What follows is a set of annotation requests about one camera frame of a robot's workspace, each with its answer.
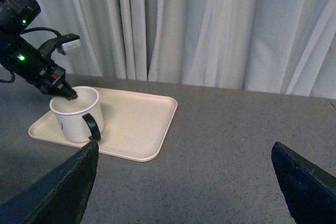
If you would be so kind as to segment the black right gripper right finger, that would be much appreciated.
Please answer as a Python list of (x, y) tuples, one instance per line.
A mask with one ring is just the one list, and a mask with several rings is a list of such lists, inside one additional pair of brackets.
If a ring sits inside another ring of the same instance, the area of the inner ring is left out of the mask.
[(335, 223), (335, 177), (276, 142), (271, 150), (280, 190), (296, 223)]

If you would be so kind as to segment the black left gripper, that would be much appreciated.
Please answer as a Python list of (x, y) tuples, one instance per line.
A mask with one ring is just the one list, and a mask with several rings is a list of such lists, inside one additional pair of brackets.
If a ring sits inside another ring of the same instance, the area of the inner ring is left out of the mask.
[(42, 94), (74, 100), (78, 95), (68, 82), (65, 81), (65, 74), (66, 71), (64, 68), (54, 62), (50, 62), (38, 73), (33, 85)]

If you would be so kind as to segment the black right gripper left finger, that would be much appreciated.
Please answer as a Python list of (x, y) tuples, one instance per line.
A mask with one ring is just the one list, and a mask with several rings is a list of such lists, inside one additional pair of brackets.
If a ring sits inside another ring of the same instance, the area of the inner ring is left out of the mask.
[(80, 223), (97, 173), (93, 140), (1, 205), (1, 223)]

